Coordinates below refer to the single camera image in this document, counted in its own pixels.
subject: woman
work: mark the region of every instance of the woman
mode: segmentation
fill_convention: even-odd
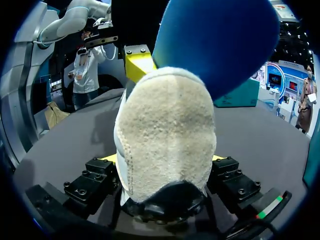
[[[310,102],[308,95],[309,94],[315,94],[317,95],[317,86],[314,82],[313,73],[310,65],[306,68],[308,77],[303,80],[303,89],[301,94],[301,100],[299,103],[299,116],[298,120],[296,121],[295,127],[297,129],[302,129],[302,132],[305,134],[309,131],[311,118],[312,118],[312,109],[313,104],[316,103]]]

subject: black cable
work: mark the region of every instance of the black cable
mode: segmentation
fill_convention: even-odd
[[[247,227],[254,227],[256,225],[265,227],[266,229],[269,229],[273,235],[275,237],[278,236],[278,231],[276,230],[276,228],[270,223],[270,222],[266,222],[263,219],[259,219],[259,218],[254,218],[254,219],[250,219],[247,221],[243,221],[239,224],[235,224],[234,226],[232,226],[231,228],[229,228],[225,233],[222,234],[222,239],[229,239],[229,236],[236,231],[240,231],[241,229],[245,229]]]

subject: teal panel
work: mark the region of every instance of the teal panel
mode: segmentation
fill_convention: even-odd
[[[213,103],[218,108],[255,107],[258,100],[259,84],[258,81],[249,79]]]
[[[316,125],[313,131],[313,135],[309,145],[309,154],[306,162],[303,181],[308,188],[312,186],[316,175],[320,169],[320,111],[318,111],[318,117]]]

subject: white sign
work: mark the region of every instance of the white sign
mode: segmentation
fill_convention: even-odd
[[[285,4],[277,4],[273,5],[276,12],[283,19],[296,19],[294,13],[290,10],[290,8]]]
[[[294,68],[298,68],[301,69],[303,72],[305,71],[305,67],[301,64],[298,63],[294,63],[294,62],[290,62],[290,61],[283,61],[283,60],[279,60],[279,64],[288,66],[288,67],[294,67]]]

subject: face mask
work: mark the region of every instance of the face mask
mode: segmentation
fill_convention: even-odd
[[[307,71],[307,73],[308,73],[308,77],[309,77],[310,79],[312,79],[312,77],[313,77],[312,71]]]

